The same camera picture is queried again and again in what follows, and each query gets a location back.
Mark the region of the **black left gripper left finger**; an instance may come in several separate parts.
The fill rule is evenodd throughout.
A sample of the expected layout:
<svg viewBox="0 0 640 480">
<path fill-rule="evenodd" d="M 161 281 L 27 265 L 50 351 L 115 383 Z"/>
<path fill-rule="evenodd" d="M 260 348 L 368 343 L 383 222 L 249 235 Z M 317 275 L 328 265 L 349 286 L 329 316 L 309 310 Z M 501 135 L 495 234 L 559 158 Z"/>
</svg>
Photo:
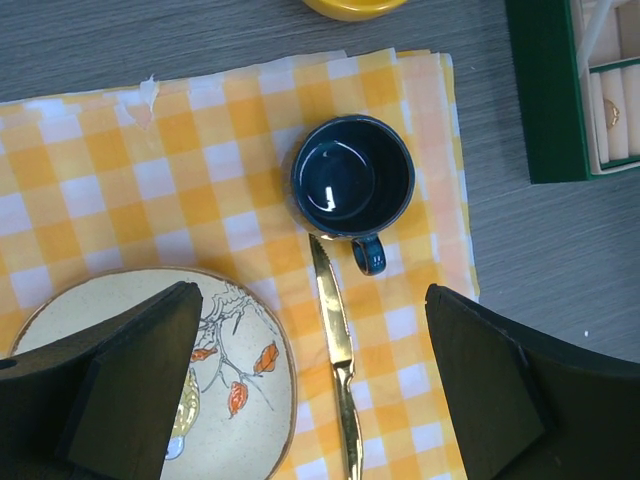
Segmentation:
<svg viewBox="0 0 640 480">
<path fill-rule="evenodd" d="M 176 282 L 2 360 L 2 478 L 159 478 L 202 303 L 196 284 Z"/>
</svg>

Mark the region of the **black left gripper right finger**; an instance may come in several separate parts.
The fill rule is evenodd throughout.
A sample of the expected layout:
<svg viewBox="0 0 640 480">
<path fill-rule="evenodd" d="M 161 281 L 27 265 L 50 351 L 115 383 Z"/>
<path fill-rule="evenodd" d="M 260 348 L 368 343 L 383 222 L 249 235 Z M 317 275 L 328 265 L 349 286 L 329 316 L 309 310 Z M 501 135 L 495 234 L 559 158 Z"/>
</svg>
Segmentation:
<svg viewBox="0 0 640 480">
<path fill-rule="evenodd" d="M 429 336 L 471 479 L 636 479 L 639 366 L 436 284 Z"/>
</svg>

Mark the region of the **green jewelry tray insert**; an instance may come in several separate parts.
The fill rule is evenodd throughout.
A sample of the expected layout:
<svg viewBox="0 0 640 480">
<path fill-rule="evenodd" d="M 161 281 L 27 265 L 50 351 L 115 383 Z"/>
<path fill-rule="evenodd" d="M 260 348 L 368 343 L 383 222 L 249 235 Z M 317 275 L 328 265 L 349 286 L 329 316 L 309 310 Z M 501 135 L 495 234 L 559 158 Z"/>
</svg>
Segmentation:
<svg viewBox="0 0 640 480">
<path fill-rule="evenodd" d="M 571 1 L 587 176 L 639 166 L 639 3 Z"/>
</svg>

